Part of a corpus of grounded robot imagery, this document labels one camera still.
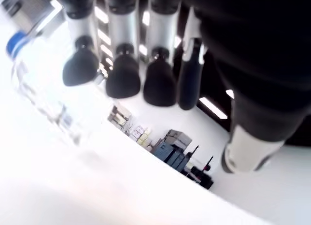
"box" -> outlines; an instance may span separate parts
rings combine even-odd
[[[144,128],[141,126],[138,126],[136,129],[140,134],[143,134],[145,132]]]
[[[129,138],[130,138],[131,140],[137,141],[137,138],[134,137],[133,135],[130,135]]]
[[[145,141],[145,140],[147,139],[147,137],[148,137],[148,135],[143,134],[143,135],[141,135],[141,136],[140,136],[140,138],[139,138],[139,139],[141,139],[141,140]]]
[[[135,130],[135,131],[132,133],[132,135],[133,135],[134,137],[136,137],[137,139],[140,138],[140,136],[141,136],[141,134],[140,134],[137,130]]]
[[[142,143],[143,143],[143,140],[141,140],[141,139],[138,139],[136,143],[137,143],[138,145],[142,145]]]

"black fabric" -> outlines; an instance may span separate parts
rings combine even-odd
[[[235,93],[233,125],[289,138],[310,110],[310,0],[184,1],[202,11],[203,42]]]

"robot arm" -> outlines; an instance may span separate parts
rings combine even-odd
[[[92,80],[98,67],[94,0],[61,1],[77,49],[64,68],[64,82],[77,85]],[[176,83],[171,69],[180,1],[149,0],[144,99],[156,106],[177,101],[184,110],[194,107],[208,47],[235,97],[223,167],[230,173],[256,171],[295,132],[310,107],[311,30],[297,18],[308,13],[309,5],[302,1],[290,13],[291,0],[182,0],[192,8]],[[114,59],[106,90],[111,97],[126,98],[140,91],[137,0],[106,3]]]

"black object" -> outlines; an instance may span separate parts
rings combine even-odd
[[[207,164],[206,164],[205,167],[203,168],[202,172],[203,172],[203,171],[209,171],[209,170],[210,170],[210,165],[209,165],[209,163],[212,161],[213,158],[214,158],[214,156],[212,156],[212,157],[210,158],[210,160],[207,162]]]
[[[193,156],[193,154],[196,152],[196,150],[199,148],[199,145],[194,149],[194,151],[192,151],[192,152],[188,152],[187,154],[186,154],[186,156],[190,159],[192,156]]]
[[[113,71],[106,82],[107,95],[112,98],[128,98],[140,91],[137,61],[128,54],[120,55],[114,61]]]
[[[97,56],[87,48],[80,48],[65,64],[63,81],[66,86],[76,86],[92,81],[98,69]]]
[[[144,99],[149,104],[168,107],[176,103],[176,81],[169,63],[159,57],[147,68]]]
[[[212,178],[207,174],[202,174],[200,180],[201,180],[200,185],[206,188],[207,190],[209,190],[210,187],[214,184]]]
[[[202,41],[194,40],[189,61],[182,61],[178,80],[178,104],[184,110],[192,109],[200,96],[203,63],[199,62]]]

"plastic water bottle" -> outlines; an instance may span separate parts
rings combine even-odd
[[[13,87],[48,118],[55,119],[62,110],[59,95],[65,87],[57,54],[45,39],[30,38],[23,31],[9,39],[6,51],[14,62]]]

